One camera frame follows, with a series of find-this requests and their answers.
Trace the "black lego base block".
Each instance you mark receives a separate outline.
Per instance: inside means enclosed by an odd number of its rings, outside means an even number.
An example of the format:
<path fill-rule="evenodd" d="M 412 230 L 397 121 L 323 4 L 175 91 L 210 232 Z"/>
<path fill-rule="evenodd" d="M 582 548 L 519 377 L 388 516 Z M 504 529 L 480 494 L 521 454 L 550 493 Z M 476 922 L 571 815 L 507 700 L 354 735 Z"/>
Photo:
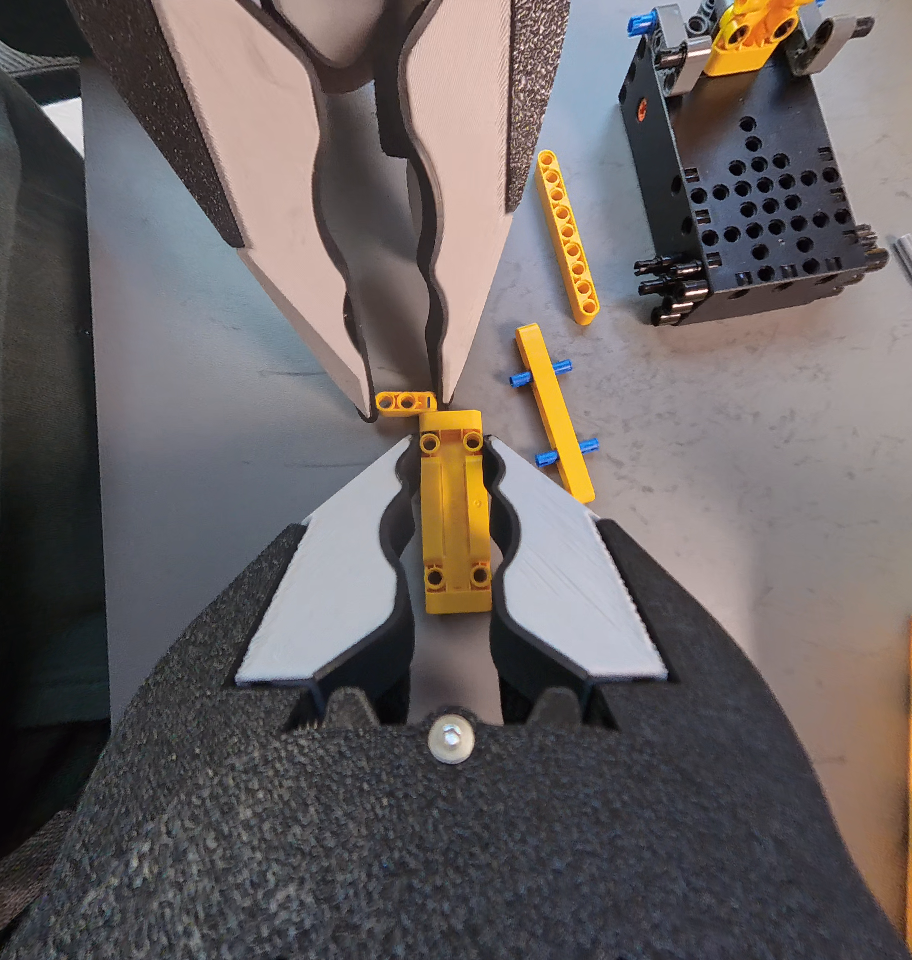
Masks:
<path fill-rule="evenodd" d="M 854 217 L 812 80 L 874 19 L 811 2 L 759 70 L 708 77 L 714 3 L 628 23 L 619 105 L 654 244 L 633 270 L 656 327 L 809 305 L 889 260 Z"/>

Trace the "yellow lego panel piece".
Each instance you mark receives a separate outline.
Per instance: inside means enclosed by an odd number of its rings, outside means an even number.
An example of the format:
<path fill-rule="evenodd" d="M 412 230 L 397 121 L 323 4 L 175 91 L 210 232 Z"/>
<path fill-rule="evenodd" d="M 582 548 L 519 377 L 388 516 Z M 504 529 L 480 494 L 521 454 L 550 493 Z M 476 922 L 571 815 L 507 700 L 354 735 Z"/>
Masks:
<path fill-rule="evenodd" d="M 419 448 L 426 612 L 490 611 L 492 569 L 481 413 L 421 414 Z"/>

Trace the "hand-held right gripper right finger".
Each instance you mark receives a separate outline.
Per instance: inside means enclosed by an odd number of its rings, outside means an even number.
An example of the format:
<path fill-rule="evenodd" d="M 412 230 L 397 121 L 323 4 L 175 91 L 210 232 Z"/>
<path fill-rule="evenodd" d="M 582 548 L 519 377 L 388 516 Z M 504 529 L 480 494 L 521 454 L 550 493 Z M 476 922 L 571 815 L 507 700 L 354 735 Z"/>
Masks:
<path fill-rule="evenodd" d="M 604 539 L 614 525 L 495 436 L 485 478 L 502 553 L 489 646 L 503 722 L 615 726 L 615 690 L 644 704 L 668 691 L 669 668 Z"/>

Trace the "yellow panel on base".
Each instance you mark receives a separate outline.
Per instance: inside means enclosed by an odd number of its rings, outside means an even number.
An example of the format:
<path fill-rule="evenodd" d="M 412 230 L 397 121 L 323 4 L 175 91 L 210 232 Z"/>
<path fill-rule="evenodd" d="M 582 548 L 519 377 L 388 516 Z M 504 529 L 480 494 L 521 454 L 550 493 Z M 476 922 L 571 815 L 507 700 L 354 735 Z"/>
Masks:
<path fill-rule="evenodd" d="M 716 1 L 714 35 L 702 68 L 708 77 L 759 70 L 776 46 L 798 25 L 800 7 L 810 1 Z"/>

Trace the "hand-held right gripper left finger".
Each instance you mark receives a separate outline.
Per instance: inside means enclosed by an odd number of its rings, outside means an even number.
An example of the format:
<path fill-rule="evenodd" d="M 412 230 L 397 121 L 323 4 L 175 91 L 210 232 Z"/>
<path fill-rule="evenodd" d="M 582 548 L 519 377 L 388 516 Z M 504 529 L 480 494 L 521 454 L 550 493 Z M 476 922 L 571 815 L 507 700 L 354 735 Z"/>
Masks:
<path fill-rule="evenodd" d="M 237 687 L 306 688 L 321 713 L 357 688 L 381 719 L 406 719 L 414 615 L 401 557 L 418 466 L 415 438 L 402 438 L 301 522 Z"/>

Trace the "yellow lego beam with pins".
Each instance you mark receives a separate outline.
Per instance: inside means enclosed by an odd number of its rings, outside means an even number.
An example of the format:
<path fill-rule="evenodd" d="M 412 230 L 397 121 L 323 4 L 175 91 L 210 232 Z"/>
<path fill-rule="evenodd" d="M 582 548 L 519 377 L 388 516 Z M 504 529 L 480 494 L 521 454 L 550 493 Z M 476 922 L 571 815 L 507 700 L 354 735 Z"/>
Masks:
<path fill-rule="evenodd" d="M 543 468 L 558 467 L 562 485 L 570 495 L 587 504 L 595 499 L 595 490 L 584 462 L 584 454 L 599 448 L 596 438 L 578 440 L 568 408 L 558 383 L 558 377 L 569 373 L 573 364 L 569 359 L 553 362 L 541 330 L 535 323 L 519 327 L 515 342 L 525 370 L 510 376 L 514 389 L 531 387 L 551 449 L 534 457 Z"/>

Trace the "long yellow lego beam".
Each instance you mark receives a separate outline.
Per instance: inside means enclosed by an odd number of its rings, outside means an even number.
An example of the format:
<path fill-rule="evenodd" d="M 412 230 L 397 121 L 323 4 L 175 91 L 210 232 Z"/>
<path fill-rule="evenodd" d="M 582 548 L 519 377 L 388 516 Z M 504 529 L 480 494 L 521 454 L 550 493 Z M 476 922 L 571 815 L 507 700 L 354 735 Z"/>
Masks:
<path fill-rule="evenodd" d="M 574 321 L 588 326 L 599 312 L 599 300 L 556 155 L 540 150 L 535 170 L 536 189 Z"/>

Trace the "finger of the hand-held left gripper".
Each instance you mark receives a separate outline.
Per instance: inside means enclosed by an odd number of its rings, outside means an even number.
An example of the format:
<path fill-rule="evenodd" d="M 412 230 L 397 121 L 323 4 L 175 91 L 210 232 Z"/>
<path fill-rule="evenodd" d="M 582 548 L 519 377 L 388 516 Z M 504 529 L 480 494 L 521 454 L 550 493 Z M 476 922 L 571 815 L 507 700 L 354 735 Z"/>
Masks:
<path fill-rule="evenodd" d="M 400 2 L 377 47 L 383 147 L 410 162 L 433 389 L 452 400 L 511 225 L 509 1 Z"/>
<path fill-rule="evenodd" d="M 345 260 L 322 220 L 325 103 L 304 51 L 250 2 L 155 13 L 243 236 L 239 256 L 340 390 L 376 418 Z"/>

